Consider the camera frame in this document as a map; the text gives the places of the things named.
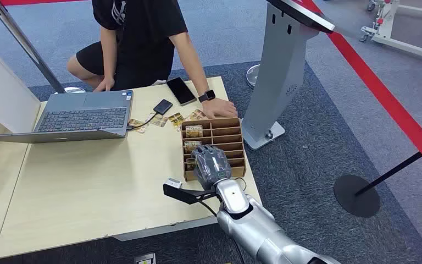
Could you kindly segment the person's right hand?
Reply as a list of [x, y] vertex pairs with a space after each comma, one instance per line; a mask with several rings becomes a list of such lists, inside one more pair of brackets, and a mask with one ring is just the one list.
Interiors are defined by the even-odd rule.
[[93, 91], [103, 92], [110, 91], [115, 85], [115, 80], [111, 77], [98, 76], [93, 81]]

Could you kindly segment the person's left hand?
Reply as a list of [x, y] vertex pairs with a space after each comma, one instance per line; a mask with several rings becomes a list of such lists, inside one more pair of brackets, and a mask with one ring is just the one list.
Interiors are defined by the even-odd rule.
[[237, 108], [232, 102], [220, 98], [203, 101], [201, 104], [203, 113], [209, 119], [217, 117], [234, 118], [238, 115]]

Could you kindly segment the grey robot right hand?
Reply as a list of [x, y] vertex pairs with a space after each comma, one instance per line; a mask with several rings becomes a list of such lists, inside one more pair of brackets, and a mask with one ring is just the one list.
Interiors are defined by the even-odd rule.
[[225, 152], [215, 146], [198, 145], [192, 151], [191, 157], [196, 163], [193, 175], [204, 190], [212, 190], [217, 182], [232, 177]]

